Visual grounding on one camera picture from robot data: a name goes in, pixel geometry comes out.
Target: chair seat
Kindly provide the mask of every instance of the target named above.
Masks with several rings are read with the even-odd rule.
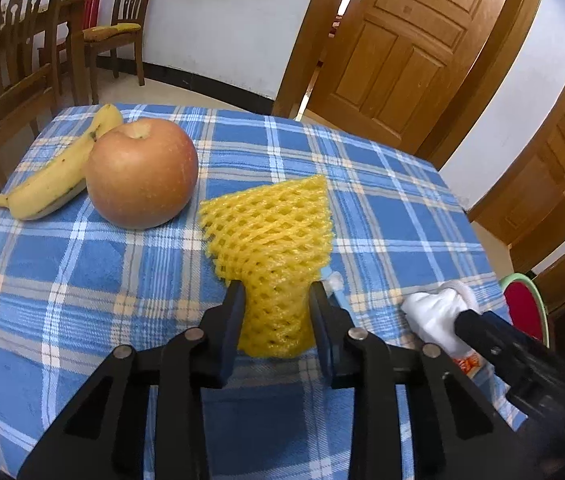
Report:
[[[134,30],[140,30],[138,23],[116,23],[116,25],[98,25],[97,27],[86,28],[83,30],[83,35],[85,41],[94,42],[106,40],[124,32],[133,32]]]

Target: green rim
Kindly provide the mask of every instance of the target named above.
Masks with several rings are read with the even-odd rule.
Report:
[[[547,325],[547,311],[545,310],[545,304],[543,303],[543,298],[541,298],[540,292],[534,285],[533,281],[530,280],[524,274],[520,272],[515,272],[514,274],[510,274],[509,276],[504,277],[498,283],[500,284],[500,288],[505,291],[505,289],[514,282],[521,282],[527,286],[527,289],[531,292],[531,295],[536,302],[536,308],[538,309],[538,314],[541,318],[541,330],[543,332],[543,344],[549,348],[549,325]]]

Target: silver rivet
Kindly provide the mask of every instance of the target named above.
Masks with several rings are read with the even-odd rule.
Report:
[[[114,357],[116,359],[125,359],[131,355],[131,347],[129,345],[120,345],[114,348]]]
[[[436,359],[441,354],[441,348],[434,343],[426,343],[423,346],[423,354],[427,357],[431,357],[432,359]]]
[[[362,341],[363,339],[367,338],[369,332],[359,326],[354,326],[347,331],[347,335],[350,338],[355,339],[356,341]]]
[[[203,337],[204,332],[197,326],[190,328],[189,330],[187,330],[187,332],[184,333],[184,338],[188,341],[198,341],[198,339],[202,339]]]

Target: yellow mesh packaging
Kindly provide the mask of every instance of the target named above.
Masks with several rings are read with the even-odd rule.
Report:
[[[216,275],[245,285],[238,348],[252,357],[290,358],[314,346],[307,296],[329,263],[333,238],[325,177],[201,202],[198,220]]]

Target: banana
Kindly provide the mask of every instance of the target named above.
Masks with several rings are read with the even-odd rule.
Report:
[[[104,105],[78,139],[9,193],[0,194],[0,207],[19,220],[35,220],[65,205],[86,187],[85,164],[96,140],[123,123],[120,110]]]

